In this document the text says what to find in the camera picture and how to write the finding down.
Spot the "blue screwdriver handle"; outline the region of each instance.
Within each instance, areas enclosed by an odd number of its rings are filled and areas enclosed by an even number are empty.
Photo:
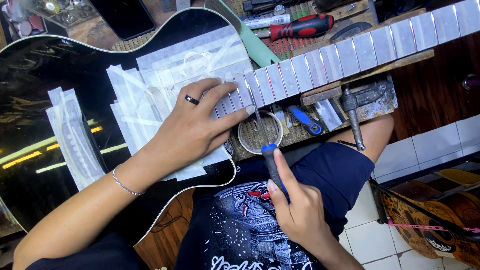
[[[273,151],[278,147],[275,144],[271,144],[269,146],[262,147],[262,155],[266,159],[268,172],[270,173],[270,179],[280,188],[283,192],[287,201],[290,201],[290,197],[288,196],[288,191],[282,183],[280,176],[278,175],[278,170],[276,169],[275,159],[273,158]]]

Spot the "person's right hand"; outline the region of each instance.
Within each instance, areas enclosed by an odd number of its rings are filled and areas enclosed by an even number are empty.
[[[297,182],[280,149],[275,149],[274,158],[278,175],[291,201],[289,204],[277,185],[268,180],[268,191],[275,207],[278,225],[291,241],[311,253],[328,248],[330,241],[335,238],[325,222],[320,190]]]

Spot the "hand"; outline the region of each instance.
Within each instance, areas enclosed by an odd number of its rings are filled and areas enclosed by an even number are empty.
[[[171,173],[224,144],[231,128],[255,112],[254,106],[248,106],[218,120],[212,119],[211,113],[217,103],[237,87],[236,82],[222,84],[218,78],[208,78],[182,88],[172,113],[152,140],[141,149],[146,158],[152,159],[149,163],[168,165],[167,173]],[[198,105],[185,99],[189,95],[200,100],[207,90]]]
[[[291,241],[312,254],[318,254],[319,250],[327,249],[329,243],[335,240],[325,222],[322,193],[316,187],[297,182],[280,149],[275,149],[274,158],[278,175],[291,201],[289,204],[278,186],[268,180],[268,191],[274,203],[278,225]]]

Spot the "person's left hand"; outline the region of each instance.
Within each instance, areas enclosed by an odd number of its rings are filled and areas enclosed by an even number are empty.
[[[148,163],[167,164],[173,172],[225,143],[230,129],[255,112],[254,106],[250,105],[220,119],[212,119],[211,113],[217,103],[237,86],[236,82],[222,84],[220,79],[208,78],[182,88],[172,113],[152,140],[141,149],[145,156],[152,159]],[[185,99],[188,95],[200,100],[207,90],[198,105]]]

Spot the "black ring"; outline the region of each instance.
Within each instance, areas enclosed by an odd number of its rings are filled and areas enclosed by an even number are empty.
[[[200,103],[198,100],[190,97],[189,95],[186,95],[186,96],[185,96],[185,99],[186,99],[188,102],[193,103],[193,104],[195,104],[195,105],[198,105],[198,104]]]

